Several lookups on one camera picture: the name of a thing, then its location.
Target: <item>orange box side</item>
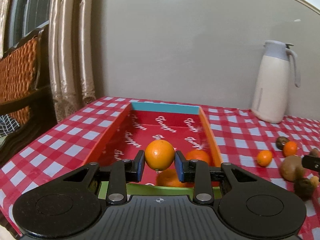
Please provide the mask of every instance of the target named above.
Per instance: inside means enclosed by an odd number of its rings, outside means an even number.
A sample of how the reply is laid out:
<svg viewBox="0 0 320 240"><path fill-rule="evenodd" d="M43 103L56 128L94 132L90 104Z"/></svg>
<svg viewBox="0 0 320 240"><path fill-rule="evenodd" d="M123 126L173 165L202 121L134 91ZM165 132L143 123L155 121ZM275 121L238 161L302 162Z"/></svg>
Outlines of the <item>orange box side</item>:
<svg viewBox="0 0 320 240"><path fill-rule="evenodd" d="M214 139L214 134L211 130L208 119L207 119L207 117L201 107L199 108L199 117L200 117L202 127L204 128L205 135L208 139L208 143L209 143L212 159L214 162L214 166L220 167L221 163L223 162L222 157L221 157L221 153L220 153L220 149L217 145L216 140Z"/></svg>
<svg viewBox="0 0 320 240"><path fill-rule="evenodd" d="M102 154L103 149L106 147L106 142L108 142L113 134L116 132L120 124L123 122L125 117L129 114L132 107L131 104L128 104L125 109L116 117L116 119L110 124L110 126L105 130L103 135L94 145L93 149L82 162L82 165L85 165L90 162L96 162Z"/></svg>

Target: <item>wicker chair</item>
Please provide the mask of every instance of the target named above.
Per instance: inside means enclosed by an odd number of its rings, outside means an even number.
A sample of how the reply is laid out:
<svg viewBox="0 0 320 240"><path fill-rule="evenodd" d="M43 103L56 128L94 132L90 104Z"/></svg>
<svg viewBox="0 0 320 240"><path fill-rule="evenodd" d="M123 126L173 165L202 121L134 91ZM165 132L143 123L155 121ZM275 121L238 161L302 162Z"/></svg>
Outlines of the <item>wicker chair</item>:
<svg viewBox="0 0 320 240"><path fill-rule="evenodd" d="M0 115L5 114L20 128L0 146L0 168L57 123L50 89L48 26L32 31L0 61Z"/></svg>

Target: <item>tablecloth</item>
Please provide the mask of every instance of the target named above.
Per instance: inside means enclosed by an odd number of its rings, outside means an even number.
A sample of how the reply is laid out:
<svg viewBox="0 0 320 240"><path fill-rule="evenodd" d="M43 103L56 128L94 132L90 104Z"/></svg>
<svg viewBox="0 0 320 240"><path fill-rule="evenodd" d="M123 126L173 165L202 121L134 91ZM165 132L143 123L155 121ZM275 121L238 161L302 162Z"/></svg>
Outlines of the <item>tablecloth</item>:
<svg viewBox="0 0 320 240"><path fill-rule="evenodd" d="M14 228L19 231L12 216L12 207L21 194L78 168L121 110L130 102L145 101L150 102L131 98L100 98L16 154L0 170L0 209ZM250 110L201 107L210 122L223 161L239 165L288 190L292 190L293 184L284 181L279 174L278 167L284 157L275 146L276 138L286 136L296 141L299 156L320 145L320 122L317 120L285 116L280 124L270 124L258 120ZM266 149L272 151L273 160L267 168L262 168L254 159L260 150ZM312 200L306 201L305 205L307 217L299 236L304 240L320 240L319 187Z"/></svg>

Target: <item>chair armrest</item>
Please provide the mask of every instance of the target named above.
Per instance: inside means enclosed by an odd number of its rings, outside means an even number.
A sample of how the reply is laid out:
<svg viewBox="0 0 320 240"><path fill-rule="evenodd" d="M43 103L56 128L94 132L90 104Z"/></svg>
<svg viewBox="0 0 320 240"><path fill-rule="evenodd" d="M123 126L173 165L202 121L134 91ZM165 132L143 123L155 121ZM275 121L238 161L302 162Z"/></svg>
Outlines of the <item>chair armrest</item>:
<svg viewBox="0 0 320 240"><path fill-rule="evenodd" d="M45 86L40 89L31 91L22 98L9 102L0 103L0 115L9 114L23 109L26 106L29 106L34 101L38 100L39 98L42 98L43 96L49 94L51 94L51 88L50 86Z"/></svg>

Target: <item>circular cover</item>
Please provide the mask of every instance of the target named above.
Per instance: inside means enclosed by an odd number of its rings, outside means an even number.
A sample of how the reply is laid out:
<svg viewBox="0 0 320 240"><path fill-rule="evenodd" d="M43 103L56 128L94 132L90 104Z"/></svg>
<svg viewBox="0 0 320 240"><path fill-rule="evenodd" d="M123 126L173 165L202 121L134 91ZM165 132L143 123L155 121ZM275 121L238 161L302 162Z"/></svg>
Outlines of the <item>circular cover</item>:
<svg viewBox="0 0 320 240"><path fill-rule="evenodd" d="M67 187L23 194L14 204L13 215L24 233L43 238L62 238L93 224L100 215L100 209L95 194Z"/></svg>
<svg viewBox="0 0 320 240"><path fill-rule="evenodd" d="M300 229L306 208L295 194L272 184L258 188L256 182L239 185L224 195L218 207L230 227L248 237L271 239Z"/></svg>

